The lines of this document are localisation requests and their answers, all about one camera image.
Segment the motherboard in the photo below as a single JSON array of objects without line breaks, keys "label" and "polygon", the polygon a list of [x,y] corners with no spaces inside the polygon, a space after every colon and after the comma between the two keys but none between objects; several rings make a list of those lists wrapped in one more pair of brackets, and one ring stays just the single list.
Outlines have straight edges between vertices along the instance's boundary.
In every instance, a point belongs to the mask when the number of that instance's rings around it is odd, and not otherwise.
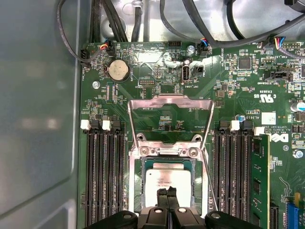
[{"label": "motherboard", "polygon": [[[305,55],[304,42],[283,47]],[[82,68],[78,228],[140,213],[170,187],[202,217],[305,227],[304,58],[262,43],[111,48]]]}]

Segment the mounting screw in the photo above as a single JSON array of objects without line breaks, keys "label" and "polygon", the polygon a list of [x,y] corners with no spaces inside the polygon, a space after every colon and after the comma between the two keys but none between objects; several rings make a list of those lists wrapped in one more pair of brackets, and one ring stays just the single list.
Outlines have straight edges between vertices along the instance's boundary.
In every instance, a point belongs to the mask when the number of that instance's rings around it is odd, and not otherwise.
[{"label": "mounting screw", "polygon": [[294,158],[302,158],[303,157],[303,152],[299,149],[294,150],[294,153],[292,154],[292,156],[294,156]]},{"label": "mounting screw", "polygon": [[98,82],[98,81],[94,81],[93,83],[92,83],[92,87],[94,88],[94,89],[99,89],[100,88],[100,82]]},{"label": "mounting screw", "polygon": [[142,147],[142,148],[140,149],[140,154],[141,154],[142,156],[147,156],[147,155],[149,154],[148,148],[147,148],[147,147]]},{"label": "mounting screw", "polygon": [[180,209],[178,209],[178,211],[181,212],[181,213],[185,213],[186,209],[185,208],[180,208]]},{"label": "mounting screw", "polygon": [[186,51],[188,54],[194,54],[195,53],[195,47],[192,45],[187,46]]},{"label": "mounting screw", "polygon": [[197,157],[197,156],[198,156],[198,150],[195,149],[195,148],[191,148],[191,149],[189,150],[189,156],[191,156],[191,157]]},{"label": "mounting screw", "polygon": [[213,213],[211,215],[214,219],[219,219],[220,218],[220,215],[218,215],[217,213]]}]

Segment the black cable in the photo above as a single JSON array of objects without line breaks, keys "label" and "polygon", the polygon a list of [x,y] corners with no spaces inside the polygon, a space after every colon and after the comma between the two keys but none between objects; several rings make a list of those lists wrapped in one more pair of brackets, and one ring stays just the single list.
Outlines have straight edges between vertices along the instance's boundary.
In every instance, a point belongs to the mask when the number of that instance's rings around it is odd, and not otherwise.
[{"label": "black cable", "polygon": [[194,38],[185,36],[182,33],[179,33],[176,29],[174,29],[174,27],[171,26],[171,24],[168,22],[168,20],[165,17],[164,8],[165,8],[165,0],[160,0],[160,17],[161,17],[163,25],[168,29],[169,32],[175,34],[176,36],[178,36],[186,41],[191,41],[191,42],[195,42],[195,43],[200,42],[200,39],[194,39]]},{"label": "black cable", "polygon": [[57,5],[57,10],[56,10],[56,21],[57,21],[57,25],[58,25],[58,29],[59,29],[59,32],[61,34],[61,38],[62,38],[62,41],[63,43],[65,44],[65,46],[67,47],[68,51],[71,53],[72,56],[74,56],[77,60],[81,61],[81,62],[84,62],[84,63],[89,63],[91,61],[93,61],[96,57],[98,57],[98,55],[101,53],[101,50],[98,49],[92,56],[91,58],[89,59],[83,59],[81,57],[79,57],[74,51],[73,49],[71,48],[68,40],[67,40],[67,37],[66,37],[66,34],[63,30],[63,26],[62,26],[62,21],[61,21],[61,9],[62,9],[62,6],[63,4],[65,3],[66,0],[60,0],[58,5]]},{"label": "black cable", "polygon": [[122,41],[123,42],[128,42],[124,27],[123,27],[122,22],[121,22],[121,19],[118,15],[118,12],[116,11],[113,3],[111,2],[111,0],[103,0],[102,2],[105,2],[107,4],[107,6],[109,8],[109,11],[110,11],[111,15],[113,16],[113,19],[114,19],[114,21],[115,21],[115,23],[118,27],[119,34],[122,38]]},{"label": "black cable", "polygon": [[297,54],[293,54],[293,53],[290,53],[288,51],[286,51],[285,49],[283,48],[280,48],[279,51],[287,56],[290,56],[292,58],[295,58],[295,59],[305,59],[305,56],[301,56],[301,55],[297,55]]},{"label": "black cable", "polygon": [[231,48],[231,47],[238,47],[242,45],[246,45],[253,42],[261,42],[265,41],[270,36],[275,36],[279,33],[282,33],[294,25],[300,23],[305,19],[305,14],[300,15],[299,17],[291,20],[290,22],[281,25],[271,31],[259,34],[254,37],[238,40],[238,41],[229,41],[229,42],[221,42],[216,41],[213,36],[208,31],[206,25],[202,21],[200,14],[193,2],[193,0],[182,0],[183,4],[185,6],[185,9],[187,13],[189,14],[189,17],[193,21],[194,25],[197,27],[197,29],[201,32],[201,34],[207,39],[207,41],[211,44],[212,47],[219,47],[219,48]]},{"label": "black cable", "polygon": [[101,10],[102,10],[102,3],[101,0],[95,0],[92,4],[94,4],[94,14],[93,17],[93,38],[94,42],[100,43],[101,42]]},{"label": "black cable", "polygon": [[227,19],[230,26],[230,29],[234,33],[235,37],[239,40],[244,39],[244,36],[239,32],[233,17],[233,3],[235,0],[229,0],[227,2]]},{"label": "black cable", "polygon": [[108,5],[105,3],[104,0],[102,0],[102,4],[103,4],[103,7],[104,7],[104,10],[106,12],[106,15],[107,15],[107,18],[108,18],[108,21],[109,21],[109,24],[110,24],[110,27],[112,29],[112,32],[114,34],[114,38],[117,42],[122,42],[122,37],[120,36],[120,33],[119,33],[119,30],[118,30],[118,27],[112,17],[112,14],[108,8]]},{"label": "black cable", "polygon": [[140,7],[136,7],[134,10],[134,27],[132,31],[132,42],[137,42],[139,40],[141,19],[142,19],[142,10]]},{"label": "black cable", "polygon": [[91,1],[90,27],[89,27],[89,42],[94,43],[94,16],[95,16],[95,1]]}]

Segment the blue connector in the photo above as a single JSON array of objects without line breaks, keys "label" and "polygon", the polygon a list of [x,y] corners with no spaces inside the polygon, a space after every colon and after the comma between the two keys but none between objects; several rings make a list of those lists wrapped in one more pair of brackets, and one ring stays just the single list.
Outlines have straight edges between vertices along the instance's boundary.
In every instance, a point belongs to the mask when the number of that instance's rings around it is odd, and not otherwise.
[{"label": "blue connector", "polygon": [[287,204],[287,229],[298,229],[299,227],[299,208],[293,203]]}]

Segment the capacitor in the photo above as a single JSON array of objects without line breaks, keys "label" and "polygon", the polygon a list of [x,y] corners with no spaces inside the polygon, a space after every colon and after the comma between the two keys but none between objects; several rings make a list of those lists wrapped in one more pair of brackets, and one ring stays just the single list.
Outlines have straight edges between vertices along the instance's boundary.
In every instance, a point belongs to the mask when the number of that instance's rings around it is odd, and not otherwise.
[{"label": "capacitor", "polygon": [[242,123],[244,120],[246,120],[246,117],[244,115],[237,114],[235,116],[235,120],[238,120],[240,123]]},{"label": "capacitor", "polygon": [[297,159],[302,158],[303,155],[304,155],[303,152],[299,149],[295,149],[292,154],[292,156],[294,156],[294,158],[297,158]]},{"label": "capacitor", "polygon": [[293,104],[291,104],[290,109],[293,112],[305,111],[305,103],[303,103],[303,102],[293,103]]}]

